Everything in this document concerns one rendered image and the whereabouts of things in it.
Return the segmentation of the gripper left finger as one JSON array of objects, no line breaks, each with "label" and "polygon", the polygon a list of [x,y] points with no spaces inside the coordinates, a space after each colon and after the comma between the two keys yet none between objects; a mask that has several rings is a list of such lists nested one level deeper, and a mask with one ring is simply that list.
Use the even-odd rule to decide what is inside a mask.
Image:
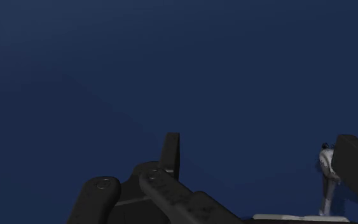
[{"label": "gripper left finger", "polygon": [[180,135],[165,136],[160,159],[137,165],[124,182],[89,179],[66,224],[244,224],[205,192],[179,182]]}]

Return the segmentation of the white human figure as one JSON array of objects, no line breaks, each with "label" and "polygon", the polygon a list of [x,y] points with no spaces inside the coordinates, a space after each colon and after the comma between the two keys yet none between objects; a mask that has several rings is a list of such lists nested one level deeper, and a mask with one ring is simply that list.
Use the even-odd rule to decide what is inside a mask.
[{"label": "white human figure", "polygon": [[340,184],[341,179],[333,170],[332,159],[334,145],[323,143],[319,152],[319,164],[322,171],[323,197],[319,209],[321,216],[329,216],[336,186]]}]

